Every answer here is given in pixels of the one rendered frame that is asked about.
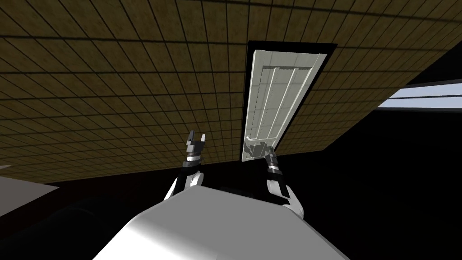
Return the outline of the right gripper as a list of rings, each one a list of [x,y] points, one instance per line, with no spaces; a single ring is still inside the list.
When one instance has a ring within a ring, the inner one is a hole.
[[[261,159],[273,152],[274,148],[266,142],[244,143],[244,160]]]

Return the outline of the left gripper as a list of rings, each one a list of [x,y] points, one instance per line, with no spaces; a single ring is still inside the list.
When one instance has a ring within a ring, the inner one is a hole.
[[[203,151],[205,145],[205,134],[201,135],[200,140],[194,140],[194,130],[191,130],[187,138],[187,154],[200,154]]]

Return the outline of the white panelled door leaf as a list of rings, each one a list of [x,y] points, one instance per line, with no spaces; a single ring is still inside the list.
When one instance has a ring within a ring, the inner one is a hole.
[[[243,145],[266,142],[276,148],[326,57],[324,53],[254,51]],[[248,142],[245,136],[255,140]]]

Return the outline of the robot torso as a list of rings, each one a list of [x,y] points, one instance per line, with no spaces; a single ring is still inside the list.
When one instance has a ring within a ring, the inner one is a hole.
[[[193,186],[132,218],[93,260],[349,260],[285,206]]]

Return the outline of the bright window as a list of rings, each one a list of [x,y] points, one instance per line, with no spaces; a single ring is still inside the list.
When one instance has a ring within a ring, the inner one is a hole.
[[[402,88],[377,109],[462,112],[462,82]]]

